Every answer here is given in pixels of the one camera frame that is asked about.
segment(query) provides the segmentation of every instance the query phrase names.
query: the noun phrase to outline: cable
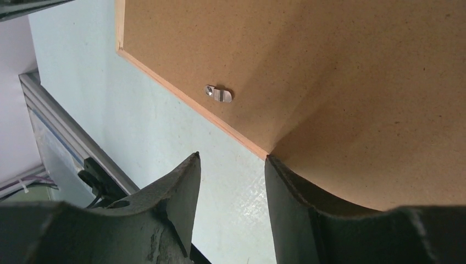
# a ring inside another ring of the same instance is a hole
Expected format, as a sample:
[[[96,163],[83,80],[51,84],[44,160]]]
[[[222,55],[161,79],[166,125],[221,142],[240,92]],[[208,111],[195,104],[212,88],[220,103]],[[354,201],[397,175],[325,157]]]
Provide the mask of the cable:
[[[99,201],[99,199],[100,199],[101,197],[102,197],[102,192],[99,191],[99,192],[97,193],[96,198],[95,198],[86,208],[88,208],[88,209],[92,208],[92,207]]]
[[[52,189],[55,189],[55,190],[58,190],[58,187],[56,184],[53,184],[53,183],[31,183],[27,186],[28,188],[34,188],[34,187],[49,187],[49,188],[52,188]],[[22,191],[23,189],[18,189],[14,192],[11,192],[10,194],[7,194],[5,195],[4,197],[0,198],[0,202],[3,202],[4,200],[12,197],[13,195],[19,193],[20,191]]]

